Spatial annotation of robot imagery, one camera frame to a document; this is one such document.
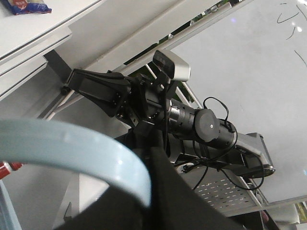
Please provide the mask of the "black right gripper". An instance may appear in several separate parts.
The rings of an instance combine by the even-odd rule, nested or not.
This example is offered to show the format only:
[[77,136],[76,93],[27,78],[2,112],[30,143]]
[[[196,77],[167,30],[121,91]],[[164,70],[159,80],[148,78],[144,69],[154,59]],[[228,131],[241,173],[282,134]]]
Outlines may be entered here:
[[177,81],[163,73],[151,80],[144,74],[124,77],[117,72],[74,69],[67,84],[140,134],[147,136],[152,129],[168,133],[168,111]]

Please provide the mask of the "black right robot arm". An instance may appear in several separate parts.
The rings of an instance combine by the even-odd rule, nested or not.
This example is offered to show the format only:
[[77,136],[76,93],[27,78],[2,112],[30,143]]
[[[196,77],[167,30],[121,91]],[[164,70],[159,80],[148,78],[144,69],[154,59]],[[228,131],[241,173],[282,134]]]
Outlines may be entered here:
[[237,134],[230,122],[218,119],[210,109],[194,109],[172,98],[177,81],[74,69],[67,84],[140,134],[159,129],[215,149],[235,145]]

